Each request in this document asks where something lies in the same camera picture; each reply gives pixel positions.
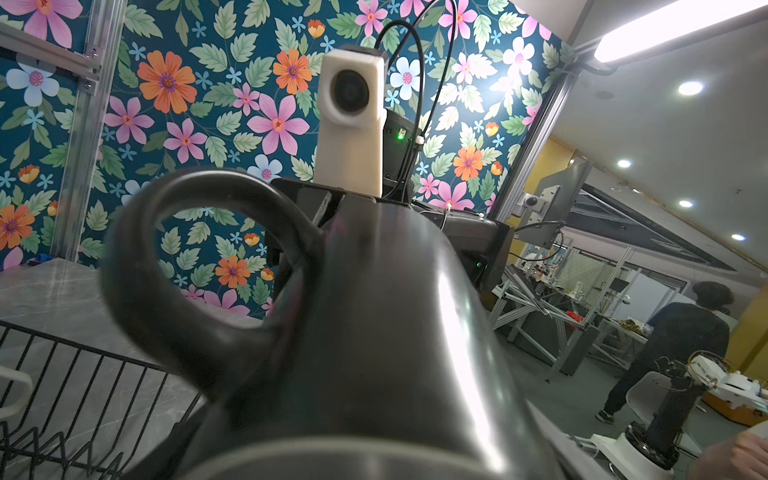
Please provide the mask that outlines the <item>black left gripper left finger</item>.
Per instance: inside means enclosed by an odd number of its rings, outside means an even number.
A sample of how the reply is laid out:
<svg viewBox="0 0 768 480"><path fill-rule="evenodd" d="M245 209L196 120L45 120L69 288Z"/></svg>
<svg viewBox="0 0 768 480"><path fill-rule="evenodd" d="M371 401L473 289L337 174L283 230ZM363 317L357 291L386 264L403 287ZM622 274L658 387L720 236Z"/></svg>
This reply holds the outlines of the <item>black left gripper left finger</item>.
<svg viewBox="0 0 768 480"><path fill-rule="evenodd" d="M170 435L143 460L122 476L122 480L175 479L192 439L200 428L207 408L201 407L187 420L176 426Z"/></svg>

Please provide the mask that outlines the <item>black mug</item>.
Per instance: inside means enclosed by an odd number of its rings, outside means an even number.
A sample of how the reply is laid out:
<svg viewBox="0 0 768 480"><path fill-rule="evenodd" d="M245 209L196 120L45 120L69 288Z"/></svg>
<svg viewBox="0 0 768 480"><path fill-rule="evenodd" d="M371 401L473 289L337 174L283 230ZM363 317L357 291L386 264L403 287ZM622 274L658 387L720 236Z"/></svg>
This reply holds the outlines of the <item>black mug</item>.
<svg viewBox="0 0 768 480"><path fill-rule="evenodd" d="M163 274L158 223L194 207L264 226L289 278L256 328L211 318ZM345 195L316 226L272 185L186 169L108 232L103 300L205 397L136 479L560 479L454 248L425 216Z"/></svg>

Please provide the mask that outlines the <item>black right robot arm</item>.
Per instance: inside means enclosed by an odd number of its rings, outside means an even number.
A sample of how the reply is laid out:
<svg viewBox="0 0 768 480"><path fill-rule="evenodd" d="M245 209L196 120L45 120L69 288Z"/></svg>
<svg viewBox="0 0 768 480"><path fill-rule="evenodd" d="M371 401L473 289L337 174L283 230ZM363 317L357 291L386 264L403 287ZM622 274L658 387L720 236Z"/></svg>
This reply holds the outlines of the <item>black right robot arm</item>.
<svg viewBox="0 0 768 480"><path fill-rule="evenodd" d="M322 228L321 264L282 266L278 315L301 307L275 448L281 478L602 479L516 385L479 294L510 229L473 213L280 180Z"/></svg>

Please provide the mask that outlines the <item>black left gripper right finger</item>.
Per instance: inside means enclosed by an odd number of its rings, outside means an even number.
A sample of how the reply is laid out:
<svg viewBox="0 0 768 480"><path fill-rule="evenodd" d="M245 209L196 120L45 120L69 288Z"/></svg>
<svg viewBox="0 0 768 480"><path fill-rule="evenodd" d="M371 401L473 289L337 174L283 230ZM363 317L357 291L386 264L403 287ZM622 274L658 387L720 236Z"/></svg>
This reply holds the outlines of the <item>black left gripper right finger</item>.
<svg viewBox="0 0 768 480"><path fill-rule="evenodd" d="M534 421L553 448L567 479L609 480L612 475L582 449L570 435L562 432L531 401L527 402Z"/></svg>

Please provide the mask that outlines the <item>robot arm outside cell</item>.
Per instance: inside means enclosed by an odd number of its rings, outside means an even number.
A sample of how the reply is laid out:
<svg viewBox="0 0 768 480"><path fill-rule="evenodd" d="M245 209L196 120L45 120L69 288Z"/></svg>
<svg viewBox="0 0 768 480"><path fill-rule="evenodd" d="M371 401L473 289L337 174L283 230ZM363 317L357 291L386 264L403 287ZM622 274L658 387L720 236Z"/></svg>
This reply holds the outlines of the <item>robot arm outside cell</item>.
<svg viewBox="0 0 768 480"><path fill-rule="evenodd" d="M673 362L664 373L646 374L626 394L626 404L638 417L616 438L592 435L589 444L609 461L619 479L671 479L684 452L701 453L684 425L706 393L731 409L767 411L767 388L711 352L692 354L687 363Z"/></svg>

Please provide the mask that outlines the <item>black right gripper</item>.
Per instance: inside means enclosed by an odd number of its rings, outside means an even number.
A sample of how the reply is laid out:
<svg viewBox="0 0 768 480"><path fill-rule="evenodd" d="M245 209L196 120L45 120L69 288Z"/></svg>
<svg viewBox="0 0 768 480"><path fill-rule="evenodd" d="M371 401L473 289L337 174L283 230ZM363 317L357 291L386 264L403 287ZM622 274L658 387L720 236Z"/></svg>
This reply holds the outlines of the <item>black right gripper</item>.
<svg viewBox="0 0 768 480"><path fill-rule="evenodd" d="M359 246L358 252L353 255L352 250L344 253L339 249L332 251L336 244L329 246L327 238L334 230L338 211L342 210L342 220L339 222L338 233L340 239L347 239L350 234L342 233L342 226L351 225L352 233L360 233L363 226L362 220L372 220L372 217L361 216L358 213L358 204L378 204L382 201L379 197L353 193L335 187L303 182L295 179L276 179L271 183L278 191L288 197L299 210L321 230L321 238L313 240L310 245L310 259L306 266L312 270L331 270L341 268L342 265L354 267L358 270L383 270L384 251L380 245L372 243L367 253Z"/></svg>

